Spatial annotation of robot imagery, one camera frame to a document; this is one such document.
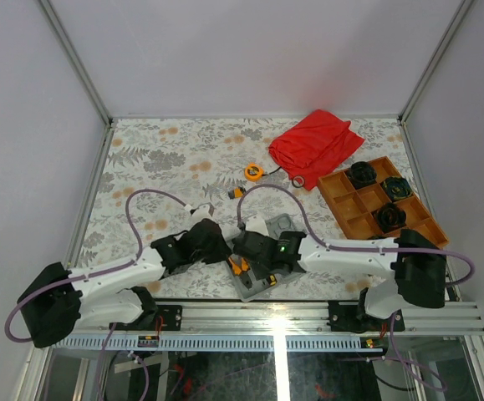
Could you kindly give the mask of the orange handled pliers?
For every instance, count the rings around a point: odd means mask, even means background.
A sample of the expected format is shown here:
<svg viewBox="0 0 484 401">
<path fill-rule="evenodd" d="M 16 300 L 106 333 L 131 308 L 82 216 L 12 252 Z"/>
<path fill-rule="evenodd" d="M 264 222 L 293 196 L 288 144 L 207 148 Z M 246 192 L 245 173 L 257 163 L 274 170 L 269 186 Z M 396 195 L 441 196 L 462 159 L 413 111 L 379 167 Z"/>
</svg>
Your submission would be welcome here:
<svg viewBox="0 0 484 401">
<path fill-rule="evenodd" d="M 247 260 L 243 257 L 230 257 L 228 262 L 231 266 L 232 273 L 237 277 L 243 286 L 247 289 L 252 288 L 252 281 L 248 274 L 250 267 Z"/>
</svg>

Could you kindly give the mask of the grey plastic tool case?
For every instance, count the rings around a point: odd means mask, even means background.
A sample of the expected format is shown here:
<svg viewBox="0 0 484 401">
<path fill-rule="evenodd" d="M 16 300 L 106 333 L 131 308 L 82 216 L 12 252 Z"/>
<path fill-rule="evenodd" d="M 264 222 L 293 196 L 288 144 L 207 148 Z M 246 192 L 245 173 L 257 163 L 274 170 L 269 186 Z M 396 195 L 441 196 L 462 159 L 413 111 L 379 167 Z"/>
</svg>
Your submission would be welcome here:
<svg viewBox="0 0 484 401">
<path fill-rule="evenodd" d="M 256 300 L 300 278 L 305 270 L 299 265 L 298 248 L 305 237 L 287 214 L 268 220 L 252 216 L 243 223 L 227 240 L 232 249 L 230 275 L 240 299 Z"/>
</svg>

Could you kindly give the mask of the black tape roll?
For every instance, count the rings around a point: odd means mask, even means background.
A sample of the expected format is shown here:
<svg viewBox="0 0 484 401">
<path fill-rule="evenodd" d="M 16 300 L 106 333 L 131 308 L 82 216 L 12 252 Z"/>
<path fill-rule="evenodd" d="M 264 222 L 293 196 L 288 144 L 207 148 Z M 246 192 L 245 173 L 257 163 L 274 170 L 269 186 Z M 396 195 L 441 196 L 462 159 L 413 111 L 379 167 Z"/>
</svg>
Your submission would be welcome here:
<svg viewBox="0 0 484 401">
<path fill-rule="evenodd" d="M 296 175 L 291 179 L 291 183 L 294 188 L 303 188 L 305 179 L 301 175 Z"/>
</svg>

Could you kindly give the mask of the orange tape measure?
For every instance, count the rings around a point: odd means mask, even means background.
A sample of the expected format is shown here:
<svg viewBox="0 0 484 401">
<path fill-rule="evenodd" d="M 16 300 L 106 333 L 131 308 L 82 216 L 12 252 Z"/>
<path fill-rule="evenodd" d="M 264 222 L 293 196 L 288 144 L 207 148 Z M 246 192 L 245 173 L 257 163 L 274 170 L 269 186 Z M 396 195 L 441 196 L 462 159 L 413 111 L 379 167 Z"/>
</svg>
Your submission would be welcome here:
<svg viewBox="0 0 484 401">
<path fill-rule="evenodd" d="M 257 182 L 264 176 L 265 171 L 260 165 L 250 163 L 244 170 L 244 175 L 247 180 Z"/>
</svg>

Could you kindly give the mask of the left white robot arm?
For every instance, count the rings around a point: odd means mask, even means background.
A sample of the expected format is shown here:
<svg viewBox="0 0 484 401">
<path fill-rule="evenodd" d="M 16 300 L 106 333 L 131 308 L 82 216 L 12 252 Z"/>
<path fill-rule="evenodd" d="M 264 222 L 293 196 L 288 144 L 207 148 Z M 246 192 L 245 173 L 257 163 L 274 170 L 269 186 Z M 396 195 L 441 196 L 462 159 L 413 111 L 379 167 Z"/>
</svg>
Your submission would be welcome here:
<svg viewBox="0 0 484 401">
<path fill-rule="evenodd" d="M 52 263 L 17 300 L 28 340 L 36 348 L 46 348 L 77 328 L 118 323 L 148 329 L 156 322 L 157 310 L 145 288 L 147 282 L 182 274 L 198 262 L 226 261 L 231 254 L 220 226 L 205 218 L 190 230 L 141 247 L 133 258 L 121 258 L 86 272 Z"/>
</svg>

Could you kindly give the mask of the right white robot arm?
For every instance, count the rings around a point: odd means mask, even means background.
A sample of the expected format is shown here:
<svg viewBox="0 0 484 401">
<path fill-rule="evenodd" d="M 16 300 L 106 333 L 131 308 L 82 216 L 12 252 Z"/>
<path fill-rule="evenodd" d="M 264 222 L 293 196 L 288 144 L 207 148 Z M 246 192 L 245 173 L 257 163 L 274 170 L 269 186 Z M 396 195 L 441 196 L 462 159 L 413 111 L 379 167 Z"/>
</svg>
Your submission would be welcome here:
<svg viewBox="0 0 484 401">
<path fill-rule="evenodd" d="M 232 243 L 235 256 L 272 274 L 331 271 L 381 278 L 359 296 L 354 315 L 364 329 L 378 327 L 403 307 L 439 309 L 446 303 L 445 257 L 436 247 L 407 248 L 402 237 L 321 245 L 302 231 L 285 231 L 278 239 L 242 231 Z"/>
</svg>

